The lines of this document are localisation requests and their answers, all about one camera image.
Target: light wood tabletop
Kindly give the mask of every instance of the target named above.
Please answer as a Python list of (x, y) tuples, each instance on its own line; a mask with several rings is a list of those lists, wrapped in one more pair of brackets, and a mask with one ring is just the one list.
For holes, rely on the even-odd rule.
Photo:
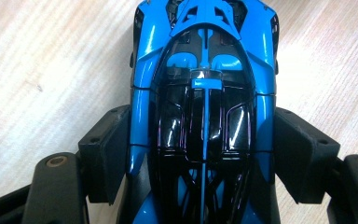
[[(268, 0), (280, 18), (277, 106), (358, 154), (358, 0)], [(109, 109), (130, 101), (139, 1), (0, 1), (0, 196), (31, 183), (46, 156), (76, 152)], [(277, 181), (282, 223), (326, 223)], [(115, 221), (93, 204), (91, 223)]]

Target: wooden table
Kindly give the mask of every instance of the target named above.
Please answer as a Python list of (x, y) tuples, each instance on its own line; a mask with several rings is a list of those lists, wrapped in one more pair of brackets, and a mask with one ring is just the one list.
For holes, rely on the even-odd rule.
[[(130, 101), (138, 1), (0, 1), (0, 196), (31, 182), (39, 160), (77, 151), (102, 115)], [(358, 0), (268, 0), (280, 17), (277, 106), (358, 153)], [(282, 223), (325, 223), (277, 184)], [(115, 220), (92, 205), (92, 223)]]

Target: wood grain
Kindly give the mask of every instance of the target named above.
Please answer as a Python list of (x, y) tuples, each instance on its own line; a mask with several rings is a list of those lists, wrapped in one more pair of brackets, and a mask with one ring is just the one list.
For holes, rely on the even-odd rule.
[[(130, 101), (139, 1), (0, 1), (0, 196), (31, 182), (47, 155), (77, 142)], [(358, 1), (268, 0), (280, 17), (277, 106), (358, 153)], [(282, 223), (326, 223), (324, 205), (296, 205), (278, 182)], [(90, 208), (92, 223), (114, 207)]]

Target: blue toy car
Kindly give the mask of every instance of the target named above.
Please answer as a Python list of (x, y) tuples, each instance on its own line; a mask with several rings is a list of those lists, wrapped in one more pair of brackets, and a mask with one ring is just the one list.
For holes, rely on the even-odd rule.
[(149, 0), (133, 29), (127, 174), (146, 155), (151, 193), (119, 220), (279, 222), (276, 13), (258, 0)]

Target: wooden surface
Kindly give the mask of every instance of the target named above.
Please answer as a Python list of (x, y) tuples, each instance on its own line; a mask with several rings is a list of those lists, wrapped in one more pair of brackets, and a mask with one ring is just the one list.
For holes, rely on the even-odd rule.
[[(281, 23), (277, 106), (336, 139), (340, 158), (358, 153), (358, 0), (267, 3)], [(76, 152), (107, 110), (130, 101), (137, 4), (0, 1), (0, 196), (29, 184), (47, 155)], [(282, 223), (327, 222), (325, 204), (296, 205), (277, 189)], [(115, 220), (113, 207), (89, 210), (92, 223)]]

